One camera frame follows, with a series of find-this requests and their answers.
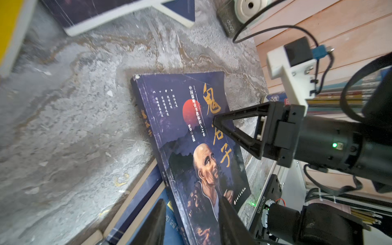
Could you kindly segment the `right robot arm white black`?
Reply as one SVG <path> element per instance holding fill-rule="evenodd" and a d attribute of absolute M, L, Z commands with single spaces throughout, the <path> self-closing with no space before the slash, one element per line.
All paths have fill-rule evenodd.
<path fill-rule="evenodd" d="M 326 172 L 329 169 L 353 176 L 354 186 L 338 190 L 325 187 L 332 196 L 359 190 L 360 178 L 372 181 L 378 192 L 392 190 L 392 75 L 387 73 L 361 114 L 347 102 L 348 89 L 360 79 L 391 66 L 392 55 L 381 56 L 361 68 L 346 84 L 340 108 L 349 121 L 308 116 L 305 79 L 299 69 L 308 55 L 284 53 L 272 73 L 285 82 L 289 105 L 267 102 L 216 115 L 213 125 L 252 156 L 275 160 L 290 167 L 293 160 Z M 332 206 L 313 203 L 296 211 L 267 200 L 259 222 L 273 236 L 294 245 L 361 245 L 369 226 L 359 218 Z"/>

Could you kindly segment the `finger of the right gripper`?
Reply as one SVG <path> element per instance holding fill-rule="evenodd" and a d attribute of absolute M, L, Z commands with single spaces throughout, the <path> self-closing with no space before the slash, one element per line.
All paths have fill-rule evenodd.
<path fill-rule="evenodd" d="M 276 159 L 273 147 L 275 102 L 217 114 L 213 125 L 256 159 Z"/>

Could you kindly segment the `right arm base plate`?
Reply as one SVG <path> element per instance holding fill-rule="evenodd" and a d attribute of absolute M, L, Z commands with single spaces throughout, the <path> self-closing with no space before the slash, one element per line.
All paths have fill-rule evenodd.
<path fill-rule="evenodd" d="M 262 211 L 266 207 L 266 202 L 269 200 L 276 201 L 282 196 L 282 187 L 278 176 L 272 174 L 264 188 L 264 191 L 257 203 L 252 220 L 249 224 L 249 232 L 253 238 L 268 239 L 266 228 L 262 226 Z"/>

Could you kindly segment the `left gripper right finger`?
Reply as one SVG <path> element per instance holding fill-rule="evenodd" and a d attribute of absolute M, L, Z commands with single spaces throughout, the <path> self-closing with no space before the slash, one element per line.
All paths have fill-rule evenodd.
<path fill-rule="evenodd" d="M 226 198 L 219 200 L 218 224 L 222 245 L 256 245 L 241 219 Z"/>

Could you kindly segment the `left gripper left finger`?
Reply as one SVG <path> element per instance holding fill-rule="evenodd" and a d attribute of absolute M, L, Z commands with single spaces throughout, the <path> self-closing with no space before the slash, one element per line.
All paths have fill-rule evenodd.
<path fill-rule="evenodd" d="M 159 199 L 131 245 L 163 245 L 166 224 L 164 199 Z"/>

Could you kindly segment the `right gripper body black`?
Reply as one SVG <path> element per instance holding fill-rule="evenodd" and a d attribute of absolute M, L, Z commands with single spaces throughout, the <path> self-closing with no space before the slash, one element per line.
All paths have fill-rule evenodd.
<path fill-rule="evenodd" d="M 268 102 L 266 126 L 264 128 L 263 157 L 278 165 L 290 168 L 297 149 L 300 127 L 306 107 L 285 105 L 283 102 Z"/>

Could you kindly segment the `blue book bottom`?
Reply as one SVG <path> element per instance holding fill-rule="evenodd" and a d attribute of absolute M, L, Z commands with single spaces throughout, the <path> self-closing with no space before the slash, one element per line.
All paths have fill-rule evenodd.
<path fill-rule="evenodd" d="M 135 202 L 134 208 L 126 209 L 112 238 L 118 238 L 114 245 L 185 244 L 163 182 Z"/>

